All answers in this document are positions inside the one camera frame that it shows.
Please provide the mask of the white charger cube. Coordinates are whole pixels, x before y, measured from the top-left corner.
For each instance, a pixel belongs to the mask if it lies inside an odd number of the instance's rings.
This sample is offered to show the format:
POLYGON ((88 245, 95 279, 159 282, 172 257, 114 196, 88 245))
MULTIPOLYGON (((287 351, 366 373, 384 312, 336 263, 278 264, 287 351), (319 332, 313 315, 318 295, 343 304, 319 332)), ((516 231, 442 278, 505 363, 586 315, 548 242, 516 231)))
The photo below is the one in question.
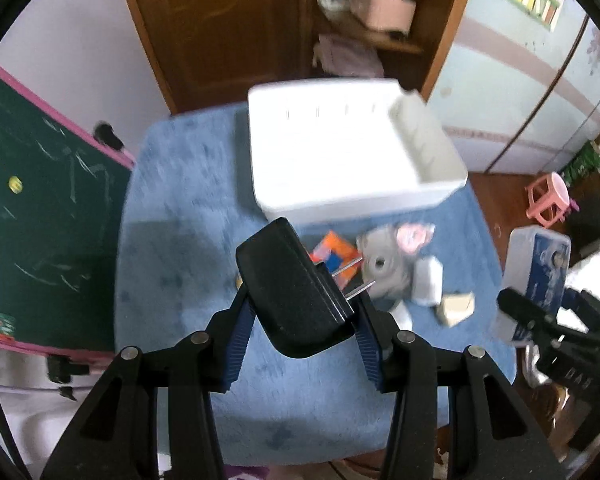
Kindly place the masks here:
POLYGON ((435 256, 415 261, 411 288, 411 300, 424 307, 440 304, 443 288, 443 266, 435 256))

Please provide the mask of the pink folded cloth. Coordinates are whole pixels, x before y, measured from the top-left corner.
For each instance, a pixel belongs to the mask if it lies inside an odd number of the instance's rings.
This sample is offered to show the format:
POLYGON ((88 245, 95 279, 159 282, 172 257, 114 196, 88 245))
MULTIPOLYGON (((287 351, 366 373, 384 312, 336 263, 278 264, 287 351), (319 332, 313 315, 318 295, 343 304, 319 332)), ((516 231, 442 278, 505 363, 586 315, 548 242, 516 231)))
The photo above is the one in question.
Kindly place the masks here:
POLYGON ((312 66, 337 77, 385 77, 384 66, 373 47, 335 34, 318 35, 312 66))

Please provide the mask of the brown wooden door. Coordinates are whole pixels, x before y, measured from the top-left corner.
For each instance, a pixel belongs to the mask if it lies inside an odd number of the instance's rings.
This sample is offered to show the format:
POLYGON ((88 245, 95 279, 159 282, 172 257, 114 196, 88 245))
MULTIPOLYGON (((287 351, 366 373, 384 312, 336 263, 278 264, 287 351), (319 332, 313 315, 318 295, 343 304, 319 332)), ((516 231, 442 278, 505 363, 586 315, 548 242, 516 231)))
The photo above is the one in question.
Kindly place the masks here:
POLYGON ((126 0, 172 114, 306 78, 314 0, 126 0))

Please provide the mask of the colourful puzzle cube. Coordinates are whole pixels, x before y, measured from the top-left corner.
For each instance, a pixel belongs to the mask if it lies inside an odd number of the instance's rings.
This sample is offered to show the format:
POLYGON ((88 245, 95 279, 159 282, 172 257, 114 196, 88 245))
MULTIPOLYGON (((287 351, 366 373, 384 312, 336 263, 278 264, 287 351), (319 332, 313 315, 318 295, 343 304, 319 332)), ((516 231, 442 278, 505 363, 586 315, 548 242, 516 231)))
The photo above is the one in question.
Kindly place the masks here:
POLYGON ((340 289, 354 278, 362 262, 361 253, 334 231, 329 231, 310 253, 314 263, 324 263, 340 289))

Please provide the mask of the wooden corner shelf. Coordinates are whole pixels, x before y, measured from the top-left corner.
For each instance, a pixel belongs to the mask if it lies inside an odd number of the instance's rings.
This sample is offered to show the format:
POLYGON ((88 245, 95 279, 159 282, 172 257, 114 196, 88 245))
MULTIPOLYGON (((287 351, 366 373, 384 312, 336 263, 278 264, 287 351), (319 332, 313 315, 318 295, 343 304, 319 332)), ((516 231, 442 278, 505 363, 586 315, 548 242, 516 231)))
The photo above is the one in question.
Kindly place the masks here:
POLYGON ((375 32, 362 25, 349 11, 325 11, 313 6, 313 25, 319 34, 337 34, 377 50, 422 54, 424 48, 410 38, 393 39, 388 32, 375 32))

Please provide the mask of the blue photo card box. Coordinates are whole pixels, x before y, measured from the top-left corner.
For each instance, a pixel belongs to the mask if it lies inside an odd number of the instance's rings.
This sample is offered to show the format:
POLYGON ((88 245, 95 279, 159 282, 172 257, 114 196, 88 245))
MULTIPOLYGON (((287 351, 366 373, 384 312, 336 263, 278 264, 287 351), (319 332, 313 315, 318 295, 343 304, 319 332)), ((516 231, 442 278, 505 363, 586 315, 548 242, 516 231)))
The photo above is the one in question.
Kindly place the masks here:
MULTIPOLYGON (((570 252, 571 240, 564 234, 540 226, 513 229, 501 290, 515 289, 556 318, 566 288, 570 252)), ((531 340, 503 341, 513 347, 531 344, 531 340)))

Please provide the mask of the pink plastic stool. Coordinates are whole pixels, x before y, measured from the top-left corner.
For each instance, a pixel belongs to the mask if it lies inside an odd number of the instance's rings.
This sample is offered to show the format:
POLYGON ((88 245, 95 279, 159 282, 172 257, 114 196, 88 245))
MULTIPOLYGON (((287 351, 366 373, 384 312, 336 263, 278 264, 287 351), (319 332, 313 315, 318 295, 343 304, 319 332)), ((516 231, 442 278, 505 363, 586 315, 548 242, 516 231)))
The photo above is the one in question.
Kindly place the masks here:
POLYGON ((549 229, 564 222, 568 214, 578 212, 578 203, 570 196, 568 186, 557 172, 542 174, 524 188, 528 207, 526 216, 549 229))

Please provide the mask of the tan paper envelope box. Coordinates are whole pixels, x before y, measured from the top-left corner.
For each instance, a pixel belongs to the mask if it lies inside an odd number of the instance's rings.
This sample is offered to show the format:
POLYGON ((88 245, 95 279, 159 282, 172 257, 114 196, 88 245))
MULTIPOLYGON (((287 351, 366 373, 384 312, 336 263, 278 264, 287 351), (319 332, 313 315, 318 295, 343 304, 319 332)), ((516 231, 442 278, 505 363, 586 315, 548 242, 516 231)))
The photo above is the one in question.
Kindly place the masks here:
POLYGON ((475 295, 467 294, 445 294, 440 304, 436 307, 438 321, 446 327, 457 326, 467 320, 475 312, 475 295))

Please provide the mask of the pink round packet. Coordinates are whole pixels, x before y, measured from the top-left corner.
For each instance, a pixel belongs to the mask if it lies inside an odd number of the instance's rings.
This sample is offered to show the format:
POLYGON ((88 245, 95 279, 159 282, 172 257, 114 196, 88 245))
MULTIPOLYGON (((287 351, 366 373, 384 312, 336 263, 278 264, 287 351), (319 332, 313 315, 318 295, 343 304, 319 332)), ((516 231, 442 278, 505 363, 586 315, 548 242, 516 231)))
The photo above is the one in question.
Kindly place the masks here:
POLYGON ((434 237, 433 224, 404 223, 396 229, 396 244, 402 252, 416 255, 434 237))

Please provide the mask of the white plastic bin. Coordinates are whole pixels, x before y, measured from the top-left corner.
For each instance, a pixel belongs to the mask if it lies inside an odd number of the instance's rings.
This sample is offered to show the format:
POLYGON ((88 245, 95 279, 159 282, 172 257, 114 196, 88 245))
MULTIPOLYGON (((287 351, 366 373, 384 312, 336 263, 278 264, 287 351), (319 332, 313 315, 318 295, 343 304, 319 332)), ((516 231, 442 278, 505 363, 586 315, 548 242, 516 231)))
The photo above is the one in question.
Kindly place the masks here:
POLYGON ((394 79, 325 78, 248 92, 253 195, 313 224, 427 209, 468 180, 440 120, 394 79))

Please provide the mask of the green chalkboard pink frame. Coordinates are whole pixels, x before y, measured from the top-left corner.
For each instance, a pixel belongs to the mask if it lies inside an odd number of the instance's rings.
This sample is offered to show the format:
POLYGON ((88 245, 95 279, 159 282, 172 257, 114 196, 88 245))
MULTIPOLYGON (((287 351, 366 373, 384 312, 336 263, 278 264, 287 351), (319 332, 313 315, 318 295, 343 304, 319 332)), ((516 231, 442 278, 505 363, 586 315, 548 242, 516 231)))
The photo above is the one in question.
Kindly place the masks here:
POLYGON ((131 169, 0 67, 0 344, 114 351, 114 274, 131 169))

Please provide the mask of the blue fuzzy table cover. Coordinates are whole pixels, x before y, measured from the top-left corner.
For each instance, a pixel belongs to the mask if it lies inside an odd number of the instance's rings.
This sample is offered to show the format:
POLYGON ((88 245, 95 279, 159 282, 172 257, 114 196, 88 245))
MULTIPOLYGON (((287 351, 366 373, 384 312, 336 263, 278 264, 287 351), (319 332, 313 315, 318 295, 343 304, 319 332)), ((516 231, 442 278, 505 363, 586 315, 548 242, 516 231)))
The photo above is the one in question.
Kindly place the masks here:
MULTIPOLYGON (((442 326, 411 306, 414 331, 435 347, 486 349, 514 377, 512 347, 494 335, 502 270, 470 186, 440 206, 334 224, 302 226, 314 246, 327 233, 348 240, 388 223, 430 223, 428 254, 443 266, 446 292, 470 292, 475 311, 442 326)), ((145 351, 169 348, 236 294, 235 252, 265 218, 252 190, 248 107, 232 104, 152 125, 132 172, 119 238, 114 339, 145 351)), ((349 339, 306 360, 286 358, 261 327, 251 333, 239 377, 212 399, 224 460, 234 466, 329 462, 386 445, 394 399, 367 378, 349 339)))

